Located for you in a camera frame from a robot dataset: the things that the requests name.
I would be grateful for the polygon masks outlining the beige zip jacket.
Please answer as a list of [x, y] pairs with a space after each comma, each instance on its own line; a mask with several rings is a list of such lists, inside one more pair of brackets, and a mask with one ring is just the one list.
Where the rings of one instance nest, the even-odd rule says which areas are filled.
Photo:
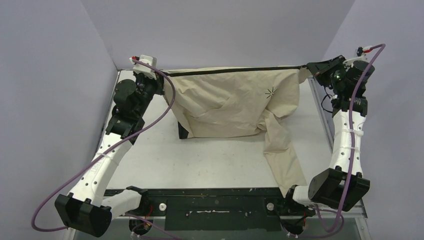
[[178, 135], [235, 138], [264, 132], [263, 154], [283, 195], [307, 180], [287, 126], [299, 106], [305, 65], [206, 67], [166, 70], [164, 99], [178, 121]]

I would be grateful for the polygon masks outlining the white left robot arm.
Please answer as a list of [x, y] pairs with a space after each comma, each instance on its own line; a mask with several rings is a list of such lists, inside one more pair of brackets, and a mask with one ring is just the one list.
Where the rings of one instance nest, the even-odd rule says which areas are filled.
[[105, 198], [107, 186], [125, 154], [134, 146], [145, 125], [143, 115], [154, 95], [164, 94], [164, 78], [158, 73], [134, 72], [135, 79], [119, 81], [114, 88], [114, 107], [98, 152], [90, 167], [79, 175], [68, 194], [56, 197], [54, 206], [67, 228], [101, 237], [112, 220], [134, 211], [145, 214], [150, 202], [146, 191], [129, 186]]

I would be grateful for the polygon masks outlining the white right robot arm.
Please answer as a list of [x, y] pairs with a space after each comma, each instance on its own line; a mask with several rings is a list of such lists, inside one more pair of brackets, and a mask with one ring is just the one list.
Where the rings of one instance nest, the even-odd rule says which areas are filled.
[[375, 67], [360, 58], [342, 55], [310, 62], [306, 68], [323, 87], [332, 89], [334, 138], [329, 167], [307, 186], [292, 186], [283, 199], [284, 210], [295, 214], [314, 206], [348, 212], [370, 189], [361, 167], [361, 139], [368, 113], [364, 96]]

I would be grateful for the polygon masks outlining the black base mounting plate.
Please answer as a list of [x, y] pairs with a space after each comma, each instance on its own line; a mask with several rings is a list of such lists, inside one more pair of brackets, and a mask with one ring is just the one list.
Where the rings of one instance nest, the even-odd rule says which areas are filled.
[[130, 214], [164, 220], [166, 231], [303, 230], [316, 212], [285, 202], [277, 187], [147, 189]]

